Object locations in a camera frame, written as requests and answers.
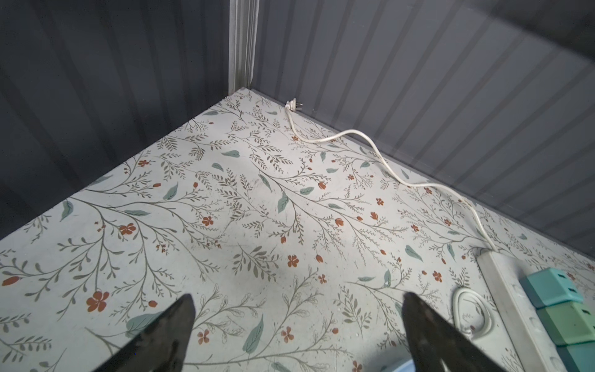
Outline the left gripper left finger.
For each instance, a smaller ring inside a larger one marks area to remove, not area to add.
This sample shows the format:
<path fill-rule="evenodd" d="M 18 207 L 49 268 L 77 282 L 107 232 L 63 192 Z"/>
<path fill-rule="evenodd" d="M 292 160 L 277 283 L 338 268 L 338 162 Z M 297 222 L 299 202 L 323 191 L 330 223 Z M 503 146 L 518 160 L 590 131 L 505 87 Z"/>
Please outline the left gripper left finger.
<path fill-rule="evenodd" d="M 195 321 L 195 303 L 184 294 L 97 371 L 181 371 Z"/>

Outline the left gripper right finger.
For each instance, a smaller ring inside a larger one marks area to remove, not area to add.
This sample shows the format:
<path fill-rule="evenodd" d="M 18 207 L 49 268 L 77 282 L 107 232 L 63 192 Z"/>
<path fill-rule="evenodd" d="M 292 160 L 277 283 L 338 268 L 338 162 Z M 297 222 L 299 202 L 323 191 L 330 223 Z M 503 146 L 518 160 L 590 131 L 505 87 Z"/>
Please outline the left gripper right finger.
<path fill-rule="evenodd" d="M 402 315 L 417 371 L 502 371 L 417 294 L 404 295 Z"/>

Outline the white multicolour power strip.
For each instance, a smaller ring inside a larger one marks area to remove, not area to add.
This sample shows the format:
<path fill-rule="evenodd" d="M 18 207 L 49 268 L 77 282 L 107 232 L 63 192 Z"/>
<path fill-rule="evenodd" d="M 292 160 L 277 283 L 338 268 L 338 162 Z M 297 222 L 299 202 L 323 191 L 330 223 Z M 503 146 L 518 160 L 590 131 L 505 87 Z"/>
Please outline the white multicolour power strip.
<path fill-rule="evenodd" d="M 529 263 L 508 255 L 488 252 L 478 257 L 483 278 L 494 299 L 508 336 L 526 371 L 567 371 L 554 344 L 519 283 L 522 277 L 547 268 L 565 273 L 594 311 L 594 303 L 579 287 L 577 276 L 557 266 Z"/>

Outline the teal charger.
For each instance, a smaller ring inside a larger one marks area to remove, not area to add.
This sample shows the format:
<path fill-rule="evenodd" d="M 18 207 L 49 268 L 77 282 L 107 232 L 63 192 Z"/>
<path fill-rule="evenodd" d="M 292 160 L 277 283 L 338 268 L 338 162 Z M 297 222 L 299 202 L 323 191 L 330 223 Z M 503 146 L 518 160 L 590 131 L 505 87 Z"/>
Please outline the teal charger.
<path fill-rule="evenodd" d="M 572 280 L 556 268 L 547 268 L 519 280 L 529 301 L 541 309 L 565 302 L 583 303 L 584 297 Z"/>
<path fill-rule="evenodd" d="M 568 372 L 595 372 L 595 342 L 557 348 Z"/>

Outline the green charger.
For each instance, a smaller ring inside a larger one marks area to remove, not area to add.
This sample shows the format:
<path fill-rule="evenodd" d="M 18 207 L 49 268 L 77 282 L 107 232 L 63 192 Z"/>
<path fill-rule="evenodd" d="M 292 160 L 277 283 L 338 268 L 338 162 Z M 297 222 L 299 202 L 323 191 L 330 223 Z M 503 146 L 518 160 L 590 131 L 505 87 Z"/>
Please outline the green charger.
<path fill-rule="evenodd" d="M 558 347 L 594 341 L 594 311 L 579 302 L 538 309 L 537 315 Z"/>

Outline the blue square socket cube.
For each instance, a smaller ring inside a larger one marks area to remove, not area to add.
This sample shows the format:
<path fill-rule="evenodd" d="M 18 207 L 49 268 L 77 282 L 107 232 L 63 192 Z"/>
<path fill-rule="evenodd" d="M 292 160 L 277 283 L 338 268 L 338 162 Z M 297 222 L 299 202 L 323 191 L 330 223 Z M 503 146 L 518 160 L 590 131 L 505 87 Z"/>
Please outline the blue square socket cube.
<path fill-rule="evenodd" d="M 412 359 L 398 361 L 390 366 L 382 367 L 381 372 L 415 372 L 415 363 Z"/>

